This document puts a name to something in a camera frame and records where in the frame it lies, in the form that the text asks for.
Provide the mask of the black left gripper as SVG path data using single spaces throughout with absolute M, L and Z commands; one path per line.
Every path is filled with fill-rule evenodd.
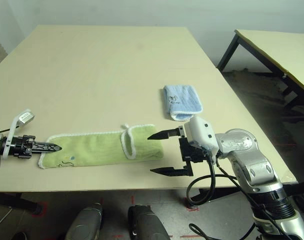
M 35 153 L 53 153 L 62 148 L 51 142 L 35 142 L 34 135 L 14 136 L 11 141 L 11 155 L 18 158 L 31 158 Z

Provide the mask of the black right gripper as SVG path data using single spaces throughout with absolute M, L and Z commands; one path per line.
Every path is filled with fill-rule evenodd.
M 162 130 L 152 134 L 148 140 L 165 140 L 170 137 L 179 136 L 179 148 L 181 153 L 182 161 L 185 162 L 183 169 L 174 169 L 173 167 L 160 167 L 151 169 L 150 171 L 156 174 L 168 176 L 168 177 L 179 177 L 189 176 L 192 177 L 193 169 L 191 163 L 202 163 L 204 161 L 209 162 L 209 153 L 203 149 L 197 148 L 189 144 L 183 126 L 178 128 Z

